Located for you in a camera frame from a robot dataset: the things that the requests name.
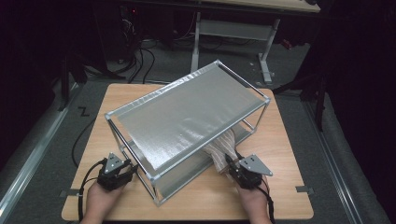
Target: black cable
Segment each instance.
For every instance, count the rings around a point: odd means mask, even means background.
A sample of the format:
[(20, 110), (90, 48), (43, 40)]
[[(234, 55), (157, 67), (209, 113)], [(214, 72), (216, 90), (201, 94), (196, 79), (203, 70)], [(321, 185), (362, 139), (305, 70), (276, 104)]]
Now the black cable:
[(85, 177), (84, 177), (84, 179), (82, 180), (82, 183), (81, 183), (81, 188), (79, 189), (79, 191), (78, 191), (78, 220), (79, 221), (81, 221), (82, 220), (82, 218), (84, 217), (83, 216), (83, 213), (82, 213), (82, 203), (83, 203), (83, 197), (84, 197), (84, 186), (85, 186), (85, 184), (89, 181), (87, 181), (87, 178), (88, 178), (88, 176), (90, 175), (90, 173), (91, 173), (91, 171), (96, 167), (96, 166), (98, 166), (98, 165), (100, 165), (100, 164), (105, 164), (106, 163), (106, 161), (107, 161), (107, 159), (106, 158), (104, 158), (104, 159), (102, 159), (101, 161), (98, 161), (95, 165), (93, 165), (91, 168), (90, 168), (90, 170), (87, 172), (87, 174), (85, 174)]
[(146, 77), (147, 77), (147, 75), (149, 74), (149, 71), (151, 70), (152, 65), (154, 65), (155, 56), (154, 56), (154, 54), (153, 54), (150, 50), (148, 50), (148, 49), (142, 49), (142, 50), (144, 50), (144, 51), (150, 53), (150, 54), (151, 54), (151, 57), (152, 57), (151, 66), (149, 67), (149, 69), (148, 69), (148, 71), (146, 72), (146, 74), (143, 76), (143, 81), (142, 81), (142, 83), (145, 84), (145, 83), (146, 83)]
[[(130, 70), (131, 68), (133, 68), (134, 64), (135, 64), (134, 59), (131, 59), (131, 61), (129, 61), (125, 67), (123, 67), (119, 70), (116, 70), (112, 73), (120, 74), (120, 73), (126, 72), (126, 71)], [(94, 75), (94, 76), (103, 76), (104, 75), (103, 73), (92, 71), (91, 69), (87, 68), (86, 66), (84, 66), (84, 71), (86, 71), (87, 73)]]
[(272, 200), (271, 196), (270, 196), (270, 189), (268, 188), (268, 185), (265, 183), (265, 181), (262, 179), (262, 183), (264, 183), (265, 187), (267, 188), (267, 192), (265, 192), (265, 190), (263, 190), (262, 188), (260, 188), (259, 186), (256, 187), (256, 189), (258, 189), (259, 191), (261, 191), (265, 197), (267, 198), (268, 201), (268, 214), (270, 216), (270, 220), (273, 224), (275, 223), (275, 218), (274, 218), (274, 201)]
[(91, 120), (91, 122), (87, 126), (85, 126), (85, 128), (81, 131), (81, 133), (77, 137), (77, 139), (76, 139), (76, 141), (75, 141), (75, 143), (74, 143), (74, 145), (72, 147), (72, 160), (73, 160), (73, 163), (75, 164), (76, 167), (78, 167), (78, 164), (77, 164), (76, 158), (75, 158), (75, 150), (76, 150), (77, 142), (79, 141), (79, 138), (81, 138), (81, 136), (85, 133), (85, 131), (87, 131), (88, 127), (90, 127), (95, 120), (96, 120), (96, 118)]
[(134, 79), (136, 78), (137, 74), (140, 72), (140, 70), (143, 67), (143, 53), (142, 53), (142, 49), (139, 49), (139, 52), (140, 52), (140, 57), (142, 59), (142, 62), (139, 62), (140, 63), (140, 67), (137, 69), (137, 71), (135, 71), (134, 73), (131, 74), (131, 76), (128, 79), (128, 83), (132, 83), (134, 81)]

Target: desk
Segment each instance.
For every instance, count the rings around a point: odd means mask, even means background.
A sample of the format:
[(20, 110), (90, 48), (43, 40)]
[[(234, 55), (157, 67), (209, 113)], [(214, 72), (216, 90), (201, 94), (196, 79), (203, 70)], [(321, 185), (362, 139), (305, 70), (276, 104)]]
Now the desk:
[[(92, 133), (71, 189), (79, 189), (84, 175), (97, 161), (114, 152), (120, 158), (116, 139), (105, 120), (105, 113), (125, 105), (159, 85), (111, 84), (106, 92), (94, 123)], [(271, 196), (275, 202), (277, 219), (309, 219), (313, 216), (306, 193), (298, 193), (296, 186), (303, 186), (300, 170), (294, 158), (290, 141), (280, 117), (274, 95), (261, 90), (272, 99), (256, 133), (241, 143), (237, 150), (243, 156), (255, 153), (272, 170), (268, 177)], [(62, 211), (65, 220), (78, 219), (78, 197), (68, 196)], [(233, 183), (219, 175), (214, 166), (209, 167), (186, 187), (160, 207), (136, 176), (124, 189), (123, 196), (107, 217), (108, 220), (241, 220), (247, 216), (240, 205)]]

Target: person's arm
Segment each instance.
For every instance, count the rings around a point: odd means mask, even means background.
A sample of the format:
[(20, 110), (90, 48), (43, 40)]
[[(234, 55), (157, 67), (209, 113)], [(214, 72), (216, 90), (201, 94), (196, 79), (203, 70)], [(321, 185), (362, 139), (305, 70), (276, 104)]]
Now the person's arm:
[[(236, 184), (236, 188), (238, 189), (241, 204), (247, 212), (250, 224), (271, 224), (267, 211), (268, 201), (265, 195), (258, 189), (241, 189), (238, 184)], [(268, 192), (264, 183), (260, 185), (260, 188)]]
[(120, 197), (125, 186), (108, 191), (94, 182), (87, 196), (87, 208), (80, 224), (101, 224)]

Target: fabric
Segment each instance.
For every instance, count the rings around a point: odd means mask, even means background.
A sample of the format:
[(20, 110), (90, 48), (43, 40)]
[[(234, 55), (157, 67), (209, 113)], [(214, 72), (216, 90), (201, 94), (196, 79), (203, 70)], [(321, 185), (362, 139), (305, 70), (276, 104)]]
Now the fabric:
[(221, 175), (224, 174), (228, 166), (227, 161), (225, 160), (225, 154), (229, 155), (233, 161), (237, 160), (235, 153), (235, 135), (233, 130), (228, 130), (206, 145), (204, 147), (204, 151), (211, 155), (218, 173)]

